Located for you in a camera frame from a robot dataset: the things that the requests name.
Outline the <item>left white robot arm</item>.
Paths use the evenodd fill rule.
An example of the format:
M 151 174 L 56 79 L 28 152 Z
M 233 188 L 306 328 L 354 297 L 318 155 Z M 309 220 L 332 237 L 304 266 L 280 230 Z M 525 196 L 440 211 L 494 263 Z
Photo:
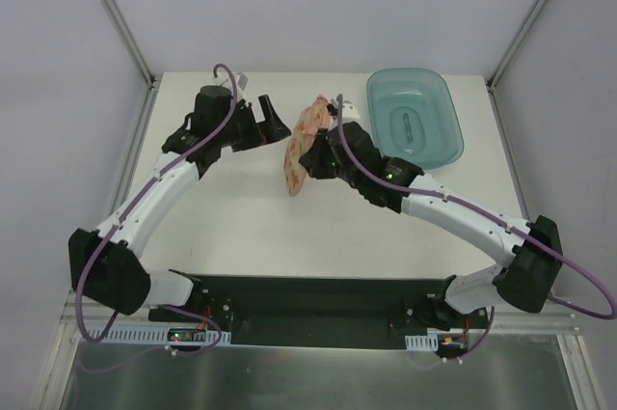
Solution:
M 253 150 L 291 134 L 270 97 L 251 103 L 225 86 L 203 86 L 194 109 L 168 137 L 140 189 L 94 230 L 76 230 L 68 241 L 73 289 L 115 312 L 131 315 L 146 306 L 170 305 L 181 321 L 197 320 L 203 299 L 188 275 L 148 272 L 141 264 L 148 240 L 176 202 L 221 157 L 223 149 Z

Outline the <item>floral mesh laundry bag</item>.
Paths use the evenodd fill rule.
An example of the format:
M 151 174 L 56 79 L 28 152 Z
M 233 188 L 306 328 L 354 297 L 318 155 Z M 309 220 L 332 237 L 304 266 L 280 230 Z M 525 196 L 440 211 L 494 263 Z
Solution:
M 292 136 L 287 144 L 283 159 L 285 185 L 290 197 L 297 196 L 308 175 L 300 164 L 300 157 L 312 147 L 320 129 L 329 129 L 333 117 L 329 112 L 330 101 L 319 95 L 316 100 L 305 108 L 296 122 Z

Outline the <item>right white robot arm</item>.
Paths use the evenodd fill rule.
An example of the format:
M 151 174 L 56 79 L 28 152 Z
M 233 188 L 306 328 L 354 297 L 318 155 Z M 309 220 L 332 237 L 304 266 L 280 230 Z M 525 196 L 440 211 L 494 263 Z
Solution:
M 451 275 L 438 292 L 412 306 L 415 320 L 447 331 L 481 308 L 509 305 L 538 314 L 549 298 L 561 262 L 556 224 L 495 216 L 487 208 L 448 191 L 417 165 L 380 154 L 358 123 L 341 131 L 318 131 L 300 165 L 311 178 L 340 178 L 368 202 L 415 217 L 449 232 L 493 260 L 468 275 Z

